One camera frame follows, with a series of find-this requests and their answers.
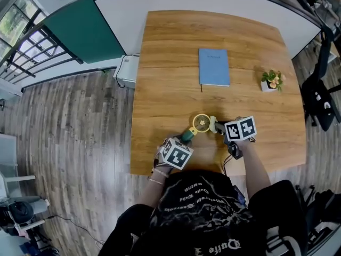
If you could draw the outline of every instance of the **chair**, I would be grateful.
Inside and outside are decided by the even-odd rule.
[[[330,28],[326,26],[322,28],[321,39],[318,62],[315,65],[314,72],[302,84],[301,95],[304,102],[305,120],[307,121],[308,117],[311,116],[312,126],[317,126],[315,121],[316,116],[322,129],[327,131],[334,117],[338,123],[341,122],[341,115],[330,95],[332,92],[340,90],[341,86],[336,86],[328,90],[321,80],[327,71],[330,46],[334,39]]]

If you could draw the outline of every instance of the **notebook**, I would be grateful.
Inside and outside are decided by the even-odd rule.
[[[230,86],[227,50],[199,49],[199,84]]]

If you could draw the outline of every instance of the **wooden table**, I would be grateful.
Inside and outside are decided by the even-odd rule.
[[[199,48],[227,49],[230,87],[199,85]],[[263,71],[286,76],[283,91],[262,92]],[[131,173],[148,175],[157,146],[180,134],[198,113],[218,120],[254,116],[255,148],[268,171],[305,163],[305,124],[293,64],[279,31],[231,15],[200,11],[149,12],[134,97]],[[186,169],[221,171],[223,137],[211,132],[192,140]],[[244,174],[243,159],[226,166]]]

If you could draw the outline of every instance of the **wooden floor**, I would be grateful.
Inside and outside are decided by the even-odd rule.
[[[293,62],[302,82],[316,56],[310,47]],[[339,63],[329,65],[327,87],[341,78]],[[147,181],[129,174],[134,90],[120,89],[111,76],[82,74],[29,87],[0,112],[0,132],[18,138],[19,173],[37,177],[26,191],[48,198],[50,214],[72,218],[102,240]],[[341,92],[333,94],[341,108]],[[289,179],[341,192],[340,131],[340,126],[323,132],[307,124],[307,163],[270,173],[272,182]],[[245,193],[245,177],[232,181]],[[61,255],[99,251],[86,232],[59,218],[44,229]]]

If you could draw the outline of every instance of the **bracelet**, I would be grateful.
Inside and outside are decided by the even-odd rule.
[[[169,174],[166,174],[166,173],[160,171],[160,170],[157,169],[157,168],[155,168],[154,171],[155,171],[155,172],[158,172],[159,174],[162,174],[165,178],[168,178],[168,177],[169,177]]]
[[[157,184],[160,184],[160,185],[163,185],[163,183],[161,183],[161,182],[159,182],[159,181],[156,181],[156,180],[154,180],[154,179],[148,179],[149,181],[152,181],[152,182],[155,182],[155,183],[157,183]]]

